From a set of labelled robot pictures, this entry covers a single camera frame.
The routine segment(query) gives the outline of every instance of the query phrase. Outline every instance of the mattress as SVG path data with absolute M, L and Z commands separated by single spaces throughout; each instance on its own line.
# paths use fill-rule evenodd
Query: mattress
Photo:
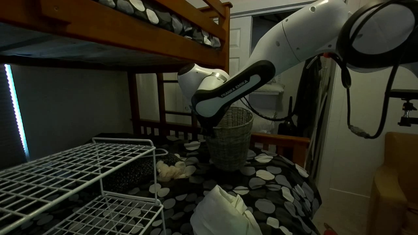
M 166 29 L 212 48 L 220 48 L 217 37 L 172 14 L 169 9 L 152 0 L 93 0 L 149 24 Z
M 126 136 L 107 135 L 106 137 Z M 245 167 L 235 172 L 224 172 L 210 163 L 208 148 L 204 140 L 180 140 L 171 136 L 152 140 L 158 148 L 168 150 L 166 156 L 161 154 L 164 151 L 157 152 L 160 155 L 157 158 L 160 160 L 170 161 L 172 157 L 175 157 L 177 161 L 185 161 L 186 165 L 195 168 L 194 173 L 188 179 L 157 183 L 158 198 L 164 205 L 167 234 L 193 235 L 190 217 L 197 204 L 215 185 L 221 186 L 231 195 L 241 196 L 264 235 L 319 234 L 311 221 L 322 203 L 318 189 L 307 173 L 288 159 L 252 148 L 248 150 Z M 119 191 L 120 184 L 115 184 L 115 182 L 122 180 L 124 193 L 153 197 L 152 177 L 147 178 L 144 175 L 148 168 L 149 162 L 132 162 L 115 174 L 106 177 L 105 180 L 107 179 L 108 183 L 106 181 L 104 183 L 107 187 L 114 186 L 117 188 L 115 188 L 116 191 Z M 43 234 L 95 198 L 99 192 L 98 187 L 99 185 L 94 184 L 71 196 L 10 234 Z M 116 227 L 116 229 L 124 231 L 122 227 Z M 158 235 L 161 232 L 162 221 L 157 218 L 144 234 Z

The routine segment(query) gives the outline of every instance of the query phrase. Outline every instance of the chair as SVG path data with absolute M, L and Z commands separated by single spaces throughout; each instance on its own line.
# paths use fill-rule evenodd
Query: chair
M 368 235 L 418 235 L 418 135 L 388 132 L 375 174 Z

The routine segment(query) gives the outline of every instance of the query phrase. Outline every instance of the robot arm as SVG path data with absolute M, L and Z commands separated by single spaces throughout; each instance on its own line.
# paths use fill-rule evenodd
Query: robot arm
M 326 52 L 339 54 L 337 41 L 350 16 L 342 0 L 319 0 L 271 28 L 258 41 L 247 63 L 232 77 L 220 69 L 206 69 L 196 64 L 184 67 L 178 73 L 178 82 L 202 127 L 216 126 L 233 102 L 298 63 Z M 384 23 L 373 21 L 361 32 Z M 406 28 L 411 29 L 405 31 L 410 33 L 412 26 L 407 25 Z M 372 71 L 376 71 L 376 67 L 367 67 L 367 72 Z

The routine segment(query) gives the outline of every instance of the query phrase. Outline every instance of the wicker basket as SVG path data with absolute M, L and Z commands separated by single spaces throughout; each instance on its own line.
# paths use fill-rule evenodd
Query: wicker basket
M 217 168 L 235 171 L 245 165 L 253 119 L 249 110 L 230 107 L 219 125 L 214 127 L 216 137 L 206 137 L 211 159 Z

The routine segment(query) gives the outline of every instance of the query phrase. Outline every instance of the white wire rack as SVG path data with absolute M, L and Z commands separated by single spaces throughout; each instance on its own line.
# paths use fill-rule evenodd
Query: white wire rack
M 146 143 L 147 145 L 96 143 L 97 140 L 118 142 L 136 141 Z M 105 219 L 106 216 L 103 215 L 104 213 L 101 214 L 103 222 L 108 220 L 108 222 L 112 223 L 115 221 L 123 223 L 122 221 L 116 220 L 117 217 L 112 217 L 112 215 L 122 216 L 120 218 L 122 220 L 123 215 L 128 219 L 129 213 L 123 214 L 122 212 L 116 212 L 113 207 L 119 202 L 126 203 L 127 200 L 124 200 L 123 198 L 129 198 L 131 199 L 131 203 L 124 205 L 124 209 L 130 208 L 133 210 L 134 203 L 136 206 L 140 202 L 142 202 L 144 206 L 147 205 L 146 208 L 149 205 L 152 205 L 150 210 L 144 215 L 154 214 L 154 216 L 151 219 L 145 216 L 139 217 L 141 220 L 132 227 L 132 231 L 135 231 L 135 234 L 137 234 L 139 230 L 141 230 L 140 234 L 142 234 L 155 217 L 162 211 L 162 205 L 157 199 L 157 193 L 155 193 L 153 199 L 149 199 L 107 192 L 103 190 L 102 178 L 135 159 L 144 156 L 153 157 L 154 182 L 156 182 L 155 147 L 150 140 L 137 139 L 93 138 L 93 143 L 91 144 L 56 153 L 0 172 L 0 212 L 3 212 L 2 216 L 0 214 L 0 223 L 8 224 L 8 226 L 0 228 L 0 235 L 8 233 L 98 180 L 100 180 L 102 195 L 84 207 L 86 210 L 85 215 L 80 215 L 79 210 L 51 230 L 59 230 L 61 232 L 66 231 L 66 229 L 69 230 L 69 227 L 66 227 L 66 222 L 72 221 L 74 223 L 78 218 L 84 216 L 85 218 L 88 218 L 90 215 L 88 212 L 91 207 L 96 207 L 94 212 L 94 215 L 96 216 L 95 219 L 101 218 L 99 214 L 96 214 L 97 212 L 111 212 L 111 217 L 107 219 Z M 139 209 L 141 212 L 146 210 L 143 207 Z M 77 213 L 79 214 L 79 217 L 71 219 L 73 216 L 77 215 Z M 94 222 L 96 222 L 96 220 L 88 221 L 91 223 L 86 223 L 87 220 L 79 220 L 78 222 L 77 226 L 79 227 L 81 225 L 80 229 L 87 228 L 86 226 L 89 225 L 92 227 L 92 231 L 95 231 L 95 229 L 102 229 L 105 231 L 105 234 L 114 234 L 113 232 L 118 229 L 118 226 L 112 228 L 110 228 L 110 225 L 108 225 L 108 227 L 97 226 L 102 223 L 95 224 Z M 72 229 L 69 230 L 72 231 L 70 234 L 82 234 L 80 231 L 73 231 L 73 226 L 71 228 Z M 126 231 L 122 228 L 122 232 L 118 231 L 118 234 L 129 234 L 129 232 L 130 231 Z

